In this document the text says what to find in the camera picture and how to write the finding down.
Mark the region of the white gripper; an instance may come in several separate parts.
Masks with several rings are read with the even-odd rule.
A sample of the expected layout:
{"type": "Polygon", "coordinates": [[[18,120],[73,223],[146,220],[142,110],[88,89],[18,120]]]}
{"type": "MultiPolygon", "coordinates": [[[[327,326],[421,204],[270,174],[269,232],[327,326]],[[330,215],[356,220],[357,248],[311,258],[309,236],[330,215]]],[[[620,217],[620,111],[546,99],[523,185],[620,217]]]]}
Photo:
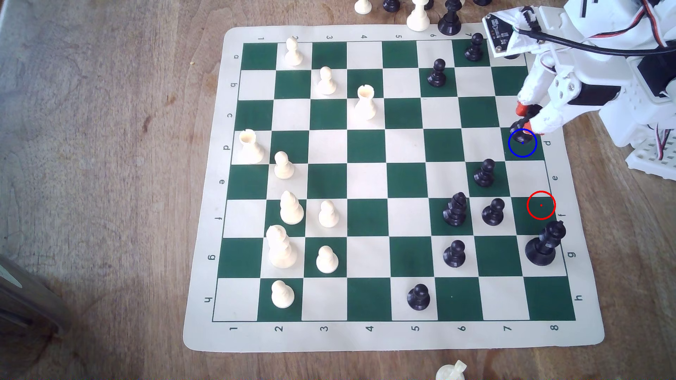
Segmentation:
{"type": "MultiPolygon", "coordinates": [[[[636,46],[634,6],[536,7],[533,31],[571,40],[587,48],[630,50],[636,46]]],[[[544,97],[549,102],[528,126],[535,134],[556,131],[582,113],[582,106],[604,105],[632,83],[634,73],[623,56],[566,47],[545,41],[517,95],[515,113],[524,117],[529,106],[544,97]]]]}

